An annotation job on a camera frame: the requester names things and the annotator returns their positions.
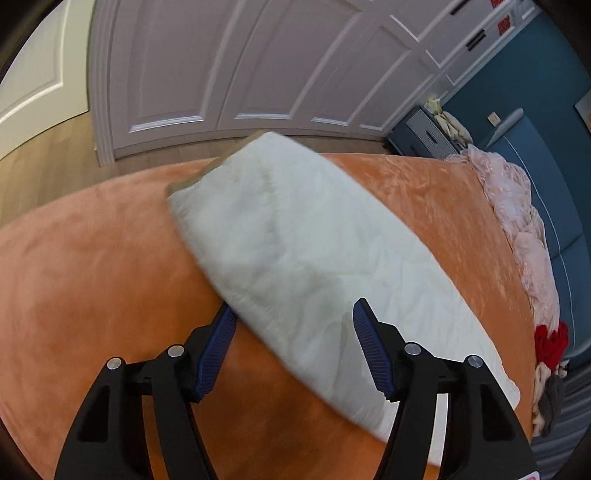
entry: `wall outlet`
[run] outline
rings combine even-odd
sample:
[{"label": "wall outlet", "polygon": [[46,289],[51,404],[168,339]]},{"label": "wall outlet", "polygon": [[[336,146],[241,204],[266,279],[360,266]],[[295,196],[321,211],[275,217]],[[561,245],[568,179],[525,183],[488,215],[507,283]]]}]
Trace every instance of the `wall outlet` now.
[{"label": "wall outlet", "polygon": [[490,123],[492,123],[493,127],[496,127],[498,124],[501,123],[501,119],[499,118],[499,116],[495,112],[492,112],[489,116],[487,116],[487,118],[488,118],[488,121]]}]

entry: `orange blanket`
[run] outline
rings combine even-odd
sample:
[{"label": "orange blanket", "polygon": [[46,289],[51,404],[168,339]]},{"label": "orange blanket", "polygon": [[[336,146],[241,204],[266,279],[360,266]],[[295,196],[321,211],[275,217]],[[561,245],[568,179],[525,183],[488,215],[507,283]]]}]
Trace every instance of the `orange blanket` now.
[{"label": "orange blanket", "polygon": [[[517,415],[530,436],[532,314],[472,168],[387,155],[327,157],[433,252],[519,386]],[[206,163],[112,180],[0,231],[0,418],[44,479],[53,478],[73,417],[108,358],[153,358],[217,311],[220,298],[178,237],[164,193]],[[372,478],[384,450],[291,377],[242,324],[215,389],[194,412],[222,480]],[[166,478],[153,412],[145,408],[144,416],[155,478]]]}]

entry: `red garment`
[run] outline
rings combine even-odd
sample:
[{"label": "red garment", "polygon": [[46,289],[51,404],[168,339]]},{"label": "red garment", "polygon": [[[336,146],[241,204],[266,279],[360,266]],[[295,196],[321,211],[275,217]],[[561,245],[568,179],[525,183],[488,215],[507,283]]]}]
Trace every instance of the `red garment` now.
[{"label": "red garment", "polygon": [[554,371],[569,345],[569,328],[564,322],[558,324],[558,330],[548,336],[548,327],[540,325],[535,329],[535,355],[539,362],[544,362]]}]

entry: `teal wall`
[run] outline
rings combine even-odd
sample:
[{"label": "teal wall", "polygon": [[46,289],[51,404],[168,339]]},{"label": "teal wall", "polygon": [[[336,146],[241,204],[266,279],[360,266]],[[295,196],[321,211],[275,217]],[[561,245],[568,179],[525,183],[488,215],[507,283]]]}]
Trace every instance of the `teal wall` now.
[{"label": "teal wall", "polygon": [[539,15],[446,105],[475,142],[492,130],[486,117],[525,114],[553,153],[591,244],[591,133],[574,104],[591,78],[552,21]]}]

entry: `wooden floor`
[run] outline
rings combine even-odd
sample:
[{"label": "wooden floor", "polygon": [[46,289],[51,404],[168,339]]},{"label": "wooden floor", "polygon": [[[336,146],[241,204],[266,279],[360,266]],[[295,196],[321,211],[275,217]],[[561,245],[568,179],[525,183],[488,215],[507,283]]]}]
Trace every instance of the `wooden floor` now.
[{"label": "wooden floor", "polygon": [[[328,137],[294,137],[317,152],[388,153],[381,142]],[[90,114],[46,130],[0,160],[0,226],[69,193],[114,177],[199,158],[218,157],[239,139],[163,148],[99,167]]]}]

